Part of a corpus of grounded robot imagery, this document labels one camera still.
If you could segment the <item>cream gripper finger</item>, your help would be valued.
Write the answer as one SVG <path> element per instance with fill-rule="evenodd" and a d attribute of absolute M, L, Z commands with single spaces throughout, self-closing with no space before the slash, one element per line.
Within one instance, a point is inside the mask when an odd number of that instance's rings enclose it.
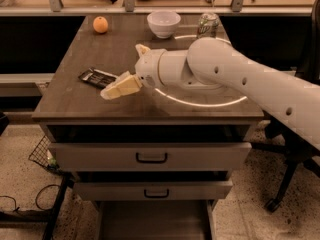
<path fill-rule="evenodd" d="M 137 75 L 126 71 L 117 77 L 114 82 L 108 84 L 100 92 L 100 96 L 105 100 L 112 100 L 139 92 L 141 88 L 142 83 Z"/>
<path fill-rule="evenodd" d="M 140 57 L 144 56 L 148 51 L 150 51 L 149 47 L 142 44 L 136 44 L 135 49 Z"/>

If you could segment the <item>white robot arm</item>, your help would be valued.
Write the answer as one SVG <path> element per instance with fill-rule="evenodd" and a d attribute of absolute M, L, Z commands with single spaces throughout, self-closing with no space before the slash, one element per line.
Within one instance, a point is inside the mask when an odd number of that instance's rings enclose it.
<path fill-rule="evenodd" d="M 151 50 L 138 44 L 135 73 L 118 76 L 101 96 L 106 100 L 143 86 L 177 86 L 210 92 L 216 84 L 239 91 L 268 114 L 320 149 L 320 86 L 257 63 L 231 45 L 205 37 L 187 50 Z"/>

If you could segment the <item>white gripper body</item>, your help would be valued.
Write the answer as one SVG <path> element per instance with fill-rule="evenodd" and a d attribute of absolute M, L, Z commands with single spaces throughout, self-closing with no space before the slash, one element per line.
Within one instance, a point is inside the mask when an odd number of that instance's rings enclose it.
<path fill-rule="evenodd" d="M 159 62 L 165 52 L 165 49 L 153 49 L 140 55 L 135 64 L 135 72 L 145 87 L 156 88 L 162 85 L 159 77 Z"/>

